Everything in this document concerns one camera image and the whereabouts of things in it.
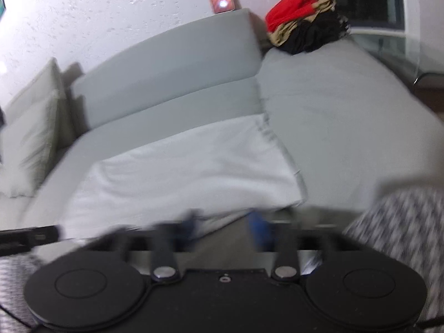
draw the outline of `red cloth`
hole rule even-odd
[[[267,30],[274,32],[285,22],[313,15],[316,11],[312,4],[317,0],[281,0],[265,16]]]

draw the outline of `round black cover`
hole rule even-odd
[[[421,276],[376,252],[338,253],[307,279],[312,302],[340,323],[388,329],[417,318],[427,288]]]
[[[74,252],[35,272],[24,298],[42,323],[88,330],[115,320],[141,298],[140,273],[108,252]]]

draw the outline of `gray sofa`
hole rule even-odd
[[[389,70],[347,39],[263,56],[245,9],[143,41],[71,91],[79,138],[35,198],[16,198],[10,226],[57,224],[96,161],[262,112],[301,169],[305,206],[360,212],[400,185],[443,184],[444,126]]]

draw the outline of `beige garment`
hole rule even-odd
[[[313,22],[316,19],[316,16],[321,12],[334,10],[335,5],[335,0],[317,0],[317,2],[312,4],[313,8],[316,10],[314,14],[280,24],[274,32],[268,33],[268,38],[274,46],[281,46],[288,40],[292,31],[297,28],[297,25],[301,20]]]

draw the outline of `throw pillow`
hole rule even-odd
[[[34,196],[52,169],[58,138],[57,91],[28,108],[0,131],[0,192]]]
[[[56,59],[52,58],[36,77],[19,92],[5,109],[6,123],[11,124],[37,101],[46,98],[53,91],[59,97],[59,140],[57,148],[69,147],[75,140],[74,128],[68,101]]]

